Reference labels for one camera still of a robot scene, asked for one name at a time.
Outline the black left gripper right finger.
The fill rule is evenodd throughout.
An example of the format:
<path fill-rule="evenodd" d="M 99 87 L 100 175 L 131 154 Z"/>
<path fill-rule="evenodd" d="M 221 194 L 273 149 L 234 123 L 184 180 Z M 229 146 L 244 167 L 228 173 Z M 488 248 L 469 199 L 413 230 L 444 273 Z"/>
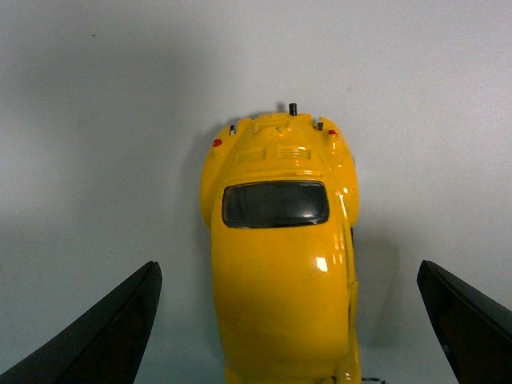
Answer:
<path fill-rule="evenodd" d="M 417 284 L 457 381 L 510 383 L 511 311 L 432 261 Z"/>

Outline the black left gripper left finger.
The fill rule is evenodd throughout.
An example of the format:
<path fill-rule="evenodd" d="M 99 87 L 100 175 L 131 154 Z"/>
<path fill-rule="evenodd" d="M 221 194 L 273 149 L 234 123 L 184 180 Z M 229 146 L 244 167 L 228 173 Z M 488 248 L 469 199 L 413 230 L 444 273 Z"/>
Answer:
<path fill-rule="evenodd" d="M 158 308 L 162 272 L 148 262 L 35 352 L 2 383 L 133 383 Z"/>

